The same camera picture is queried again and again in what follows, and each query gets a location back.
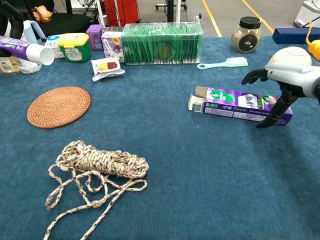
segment white braided rope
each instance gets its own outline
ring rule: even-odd
[[[53,168],[59,167],[62,171],[71,172],[72,178],[63,182],[62,179],[53,173]],[[109,202],[107,208],[98,217],[98,219],[93,223],[89,230],[83,235],[81,240],[85,240],[101,222],[101,220],[107,215],[110,208],[114,205],[115,201],[125,192],[139,192],[147,187],[147,181],[143,178],[149,169],[149,165],[143,157],[137,157],[134,154],[121,151],[106,151],[97,150],[92,145],[85,145],[83,141],[73,141],[64,147],[62,153],[56,158],[55,164],[50,166],[48,169],[49,175],[59,182],[59,186],[47,197],[45,201],[45,207],[48,210],[53,209],[60,201],[64,188],[73,181],[79,188],[79,193],[82,195],[83,200],[86,205],[81,205],[66,212],[61,213],[55,218],[55,220],[48,226],[44,240],[49,239],[52,228],[57,224],[57,222],[67,214],[72,214],[82,209],[87,208],[98,208],[103,205],[108,198],[114,196]],[[119,177],[125,177],[129,180],[123,185],[117,185],[115,182],[108,179],[109,175],[118,175]],[[96,175],[101,184],[99,187],[91,187],[92,175]],[[79,179],[83,177],[88,177],[85,185],[87,189],[96,193],[104,188],[104,196],[99,200],[90,201],[87,198],[87,193],[84,191],[82,184]],[[137,183],[143,183],[142,187],[132,187]],[[108,193],[107,184],[112,185],[116,188],[115,191]]]

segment black lid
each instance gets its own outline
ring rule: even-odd
[[[239,25],[245,29],[258,29],[261,25],[261,20],[255,16],[244,16],[240,19]]]

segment woven rattan coaster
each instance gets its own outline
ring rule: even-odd
[[[37,97],[29,106],[27,118],[33,126],[54,129],[80,118],[90,101],[89,93],[81,87],[58,87]]]

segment purple cardboard box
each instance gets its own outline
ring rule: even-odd
[[[89,35],[89,42],[91,50],[103,50],[101,42],[102,24],[92,24],[87,30],[86,34]]]
[[[277,102],[278,97],[243,91],[197,86],[190,96],[188,109],[197,113],[226,116],[260,122],[264,120]],[[293,113],[291,107],[276,123],[285,126]]]

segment black chair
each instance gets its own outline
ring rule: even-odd
[[[13,7],[19,10],[25,19],[35,19],[33,13],[35,7],[44,5],[49,12],[54,12],[55,3],[53,0],[6,0]],[[51,21],[39,23],[46,37],[50,35],[66,33],[84,33],[90,26],[91,18],[83,14],[73,14],[70,0],[65,0],[67,13],[55,12]]]

